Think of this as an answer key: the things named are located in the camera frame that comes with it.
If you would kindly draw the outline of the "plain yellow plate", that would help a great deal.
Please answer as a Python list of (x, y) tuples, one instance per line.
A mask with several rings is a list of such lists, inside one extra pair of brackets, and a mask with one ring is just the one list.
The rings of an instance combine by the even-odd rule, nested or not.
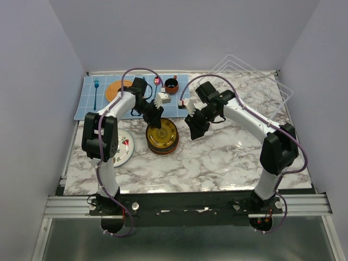
[(153, 144), (171, 144), (177, 142), (179, 138), (178, 130), (173, 121), (161, 118), (161, 129), (146, 128), (146, 140)]

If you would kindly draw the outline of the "teal plate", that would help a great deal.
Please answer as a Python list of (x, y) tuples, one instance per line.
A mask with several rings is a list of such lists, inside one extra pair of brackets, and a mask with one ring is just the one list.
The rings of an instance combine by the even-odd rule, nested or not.
[(147, 145), (148, 146), (153, 146), (156, 148), (168, 148), (168, 147), (173, 147), (173, 146), (178, 146), (179, 142), (172, 142), (171, 144), (153, 144), (151, 142), (148, 142)]

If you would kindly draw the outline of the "orange plate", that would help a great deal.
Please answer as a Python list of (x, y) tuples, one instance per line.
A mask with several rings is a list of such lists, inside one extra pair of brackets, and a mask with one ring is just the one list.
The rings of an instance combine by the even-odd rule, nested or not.
[(152, 152), (157, 155), (168, 155), (168, 154), (173, 154), (175, 151), (168, 151), (168, 152), (152, 151)]

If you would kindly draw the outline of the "watermelon pattern plate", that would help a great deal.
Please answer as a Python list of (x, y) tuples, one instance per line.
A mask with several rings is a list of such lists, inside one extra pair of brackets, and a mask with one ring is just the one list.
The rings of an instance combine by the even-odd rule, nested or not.
[(118, 129), (119, 142), (116, 154), (114, 155), (114, 168), (127, 163), (135, 150), (135, 142), (131, 133), (125, 129)]

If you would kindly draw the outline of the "white wire dish rack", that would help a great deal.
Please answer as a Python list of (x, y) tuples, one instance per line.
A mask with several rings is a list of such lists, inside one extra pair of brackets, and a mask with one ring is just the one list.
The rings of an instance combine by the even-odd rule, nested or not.
[(229, 54), (209, 74), (227, 79), (239, 98), (263, 116), (281, 124), (290, 120), (286, 103), (293, 91), (278, 81), (277, 71), (260, 71)]

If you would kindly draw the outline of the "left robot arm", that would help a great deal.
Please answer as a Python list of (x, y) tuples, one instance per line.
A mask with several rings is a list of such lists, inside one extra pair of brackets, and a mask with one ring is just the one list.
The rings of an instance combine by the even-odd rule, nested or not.
[(144, 95), (148, 84), (134, 78), (129, 87), (121, 86), (115, 98), (96, 113), (87, 113), (84, 119), (82, 150), (95, 161), (98, 181), (95, 207), (109, 215), (126, 207), (118, 199), (120, 187), (115, 179), (114, 160), (119, 145), (118, 123), (129, 111), (136, 111), (144, 121), (155, 128), (161, 127), (162, 105), (171, 101), (165, 92), (157, 92), (152, 101)]

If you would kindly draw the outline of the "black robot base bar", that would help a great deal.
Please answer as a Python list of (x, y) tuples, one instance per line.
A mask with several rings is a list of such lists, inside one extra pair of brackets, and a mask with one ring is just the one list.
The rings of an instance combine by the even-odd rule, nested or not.
[(261, 201), (251, 190), (117, 194), (115, 201), (94, 194), (88, 204), (110, 227), (248, 226), (283, 212), (278, 196)]

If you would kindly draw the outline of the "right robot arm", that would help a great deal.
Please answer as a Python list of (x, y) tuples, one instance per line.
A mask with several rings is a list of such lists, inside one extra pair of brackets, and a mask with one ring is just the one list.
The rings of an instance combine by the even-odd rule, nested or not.
[(260, 163), (263, 170), (251, 192), (250, 206), (256, 213), (264, 212), (275, 197), (282, 172), (299, 156), (294, 126), (289, 123), (279, 125), (265, 118), (244, 105), (232, 90), (218, 92), (210, 82), (201, 84), (196, 93), (205, 104), (202, 109), (197, 109), (189, 98), (178, 101), (178, 108), (188, 111), (185, 122), (192, 140), (204, 136), (219, 116), (223, 121), (230, 119), (241, 125), (261, 143)]

